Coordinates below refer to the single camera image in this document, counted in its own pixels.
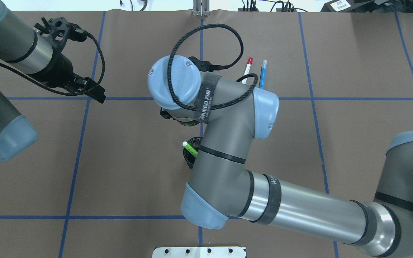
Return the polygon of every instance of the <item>red marker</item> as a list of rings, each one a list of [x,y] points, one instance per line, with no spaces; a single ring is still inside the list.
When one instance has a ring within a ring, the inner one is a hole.
[[[244,73],[244,75],[247,75],[248,73],[250,73],[250,68],[251,68],[251,64],[252,64],[252,63],[253,63],[253,58],[252,58],[252,57],[248,58],[248,62],[246,63],[246,68],[245,68],[245,73]],[[243,79],[243,80],[241,81],[241,83],[246,84],[246,79],[247,79],[247,78]]]

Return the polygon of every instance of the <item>gray robot arm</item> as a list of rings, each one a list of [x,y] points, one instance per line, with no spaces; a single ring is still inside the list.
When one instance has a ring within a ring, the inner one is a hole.
[[[30,28],[0,1],[0,59],[31,77],[33,83],[46,90],[63,95],[86,94],[103,103],[105,89],[99,85],[103,74],[98,83],[76,75],[71,62],[62,54],[68,39],[82,42],[88,36],[97,44],[95,38],[64,18],[42,20],[44,27],[36,24],[35,29]],[[51,89],[55,87],[69,93]],[[0,161],[9,160],[35,142],[37,137],[38,134],[26,117],[0,92]]]
[[[149,91],[174,119],[195,124],[198,114],[179,108],[167,90],[167,59],[152,67]],[[193,69],[187,58],[174,57],[172,85],[182,103],[203,105],[203,95],[197,94],[207,75]],[[235,99],[247,89],[220,78],[213,105]],[[245,170],[251,141],[267,137],[277,103],[273,93],[255,88],[239,103],[211,111],[182,200],[186,219],[219,229],[235,216],[353,245],[369,256],[413,255],[413,132],[393,139],[374,201],[343,200]]]

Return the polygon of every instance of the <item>sticker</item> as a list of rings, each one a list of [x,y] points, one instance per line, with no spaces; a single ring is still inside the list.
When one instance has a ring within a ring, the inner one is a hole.
[[[341,0],[341,1],[331,3],[331,6],[335,11],[345,10],[351,7],[351,5],[347,2],[347,0]]]

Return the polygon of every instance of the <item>metal plate with holes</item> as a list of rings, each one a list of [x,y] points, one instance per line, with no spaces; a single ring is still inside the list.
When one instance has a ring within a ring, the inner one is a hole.
[[[246,258],[245,247],[156,248],[152,258]]]

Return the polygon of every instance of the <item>marker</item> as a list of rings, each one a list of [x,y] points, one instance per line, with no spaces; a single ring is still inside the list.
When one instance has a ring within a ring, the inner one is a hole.
[[[263,89],[264,88],[264,83],[265,83],[265,71],[267,70],[267,60],[262,61],[262,67],[261,67],[261,80],[259,81],[259,88]]]
[[[188,144],[187,142],[182,142],[182,146],[187,149],[194,157],[197,157],[197,151],[192,148],[190,144]]]
[[[252,64],[252,63],[253,63],[253,58],[252,58],[252,57],[248,58],[248,62],[246,63],[246,68],[245,68],[245,73],[244,73],[244,75],[247,75],[248,73],[250,73],[250,68],[251,68],[251,64]],[[246,84],[246,79],[247,79],[247,78],[243,79],[243,80],[241,81],[241,83]]]

